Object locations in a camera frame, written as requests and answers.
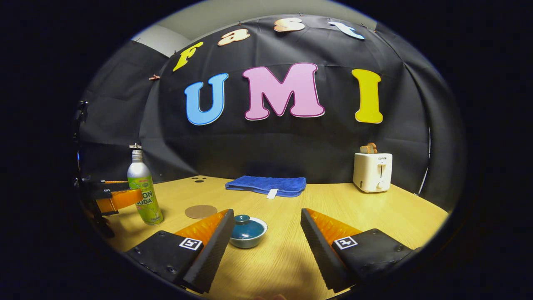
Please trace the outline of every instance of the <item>blue letter u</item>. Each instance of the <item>blue letter u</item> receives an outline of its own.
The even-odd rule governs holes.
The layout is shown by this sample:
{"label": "blue letter u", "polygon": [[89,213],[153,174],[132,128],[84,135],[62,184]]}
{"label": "blue letter u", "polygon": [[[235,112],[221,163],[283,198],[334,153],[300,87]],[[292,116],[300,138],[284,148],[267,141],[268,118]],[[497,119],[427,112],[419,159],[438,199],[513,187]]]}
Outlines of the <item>blue letter u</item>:
{"label": "blue letter u", "polygon": [[202,82],[193,83],[185,89],[187,95],[187,119],[194,125],[207,125],[220,117],[224,110],[224,81],[226,73],[211,77],[207,82],[213,86],[213,106],[205,112],[200,110],[200,89]]}

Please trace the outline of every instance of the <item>bottle label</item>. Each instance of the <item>bottle label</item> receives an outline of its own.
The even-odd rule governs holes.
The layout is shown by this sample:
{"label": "bottle label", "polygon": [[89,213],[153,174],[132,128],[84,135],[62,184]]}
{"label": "bottle label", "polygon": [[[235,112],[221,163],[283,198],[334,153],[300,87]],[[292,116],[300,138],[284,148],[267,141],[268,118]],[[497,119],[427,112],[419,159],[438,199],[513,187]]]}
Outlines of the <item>bottle label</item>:
{"label": "bottle label", "polygon": [[149,225],[161,223],[163,221],[163,214],[161,214],[159,204],[157,203],[152,177],[128,178],[128,183],[131,189],[141,189],[142,200],[137,202],[135,206],[142,220]]}

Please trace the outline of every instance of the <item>blue towel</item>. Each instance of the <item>blue towel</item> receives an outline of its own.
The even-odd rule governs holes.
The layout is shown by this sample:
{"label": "blue towel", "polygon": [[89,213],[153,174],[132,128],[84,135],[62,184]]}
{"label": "blue towel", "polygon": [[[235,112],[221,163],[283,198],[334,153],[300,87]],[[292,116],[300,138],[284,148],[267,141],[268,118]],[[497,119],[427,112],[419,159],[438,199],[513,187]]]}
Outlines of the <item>blue towel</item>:
{"label": "blue towel", "polygon": [[305,177],[298,178],[272,178],[272,177],[255,177],[242,176],[234,181],[226,183],[226,189],[236,191],[251,191],[260,194],[277,188],[277,196],[296,197],[305,189]]}

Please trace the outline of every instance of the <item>yellow letter f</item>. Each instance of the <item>yellow letter f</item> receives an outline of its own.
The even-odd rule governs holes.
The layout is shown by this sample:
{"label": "yellow letter f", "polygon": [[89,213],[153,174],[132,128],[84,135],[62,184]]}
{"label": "yellow letter f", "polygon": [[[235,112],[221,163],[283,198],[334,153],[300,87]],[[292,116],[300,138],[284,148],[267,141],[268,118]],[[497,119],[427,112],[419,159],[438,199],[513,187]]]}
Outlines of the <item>yellow letter f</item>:
{"label": "yellow letter f", "polygon": [[177,61],[177,65],[174,67],[172,72],[183,67],[187,63],[187,59],[191,58],[193,54],[196,52],[196,48],[202,46],[203,44],[204,42],[199,42],[198,44],[192,46],[191,48],[188,48],[187,50],[181,52],[180,59]]}

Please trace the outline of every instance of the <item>ceiling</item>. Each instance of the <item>ceiling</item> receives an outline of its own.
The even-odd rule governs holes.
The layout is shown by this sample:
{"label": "ceiling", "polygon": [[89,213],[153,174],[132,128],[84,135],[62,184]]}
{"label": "ceiling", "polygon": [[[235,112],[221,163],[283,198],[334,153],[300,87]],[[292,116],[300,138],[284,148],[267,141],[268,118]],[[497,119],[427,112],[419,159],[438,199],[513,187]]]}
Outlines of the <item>ceiling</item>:
{"label": "ceiling", "polygon": [[323,15],[376,28],[376,21],[370,17],[328,0],[206,0],[173,13],[156,24],[194,41],[238,21],[287,13]]}

